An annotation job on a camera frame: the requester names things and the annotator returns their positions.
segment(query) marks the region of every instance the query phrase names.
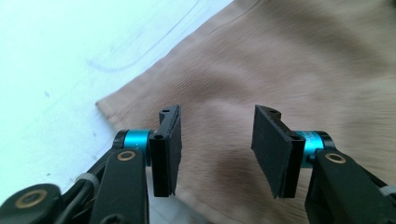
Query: beige fabric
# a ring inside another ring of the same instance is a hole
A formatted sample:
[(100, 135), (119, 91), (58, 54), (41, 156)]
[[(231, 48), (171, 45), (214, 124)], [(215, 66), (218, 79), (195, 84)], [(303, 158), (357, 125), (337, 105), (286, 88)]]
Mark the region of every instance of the beige fabric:
[(396, 185), (395, 36), (391, 1), (235, 1), (97, 106), (116, 130), (182, 106), (177, 197), (212, 222), (304, 223), (310, 170), (296, 199), (273, 199), (250, 149), (254, 105), (326, 131)]

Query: blue metal ring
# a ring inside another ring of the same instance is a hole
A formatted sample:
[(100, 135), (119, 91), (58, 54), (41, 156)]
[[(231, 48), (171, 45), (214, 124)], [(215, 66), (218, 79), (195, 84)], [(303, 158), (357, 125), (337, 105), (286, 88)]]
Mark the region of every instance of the blue metal ring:
[(305, 138), (305, 147), (301, 168), (312, 168), (311, 161), (315, 158), (316, 151), (324, 148), (323, 141), (319, 134), (315, 131), (295, 131), (297, 134)]
[(150, 166), (150, 160), (148, 153), (148, 140), (150, 130), (129, 130), (125, 135), (124, 147), (130, 147), (139, 149), (143, 153), (146, 166)]

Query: wire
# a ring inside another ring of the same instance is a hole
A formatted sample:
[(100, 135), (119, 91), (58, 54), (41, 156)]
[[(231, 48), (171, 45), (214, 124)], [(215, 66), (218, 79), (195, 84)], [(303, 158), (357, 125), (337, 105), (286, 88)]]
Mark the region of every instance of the wire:
[(84, 186), (78, 193), (76, 198), (64, 209), (58, 216), (54, 224), (67, 224), (70, 222), (75, 213), (79, 212), (81, 207), (93, 193), (93, 185), (91, 182), (84, 180)]

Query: black plastic bracket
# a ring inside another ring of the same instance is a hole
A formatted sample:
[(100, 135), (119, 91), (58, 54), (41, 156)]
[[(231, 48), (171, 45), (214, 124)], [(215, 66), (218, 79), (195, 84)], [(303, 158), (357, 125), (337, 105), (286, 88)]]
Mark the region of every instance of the black plastic bracket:
[(305, 139), (290, 130), (273, 108), (256, 105), (251, 148), (274, 198), (293, 198), (297, 189)]
[(154, 196), (175, 195), (182, 149), (179, 105), (168, 106), (160, 112), (160, 130), (148, 138)]

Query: brown cloth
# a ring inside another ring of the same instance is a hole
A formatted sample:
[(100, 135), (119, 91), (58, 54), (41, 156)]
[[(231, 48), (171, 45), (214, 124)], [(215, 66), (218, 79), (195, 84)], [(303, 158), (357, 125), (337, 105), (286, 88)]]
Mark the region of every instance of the brown cloth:
[(210, 221), (305, 223), (311, 170), (295, 199), (273, 198), (250, 149), (254, 105), (396, 185), (395, 36), (392, 1), (234, 1), (97, 106), (119, 130), (181, 105), (177, 197)]

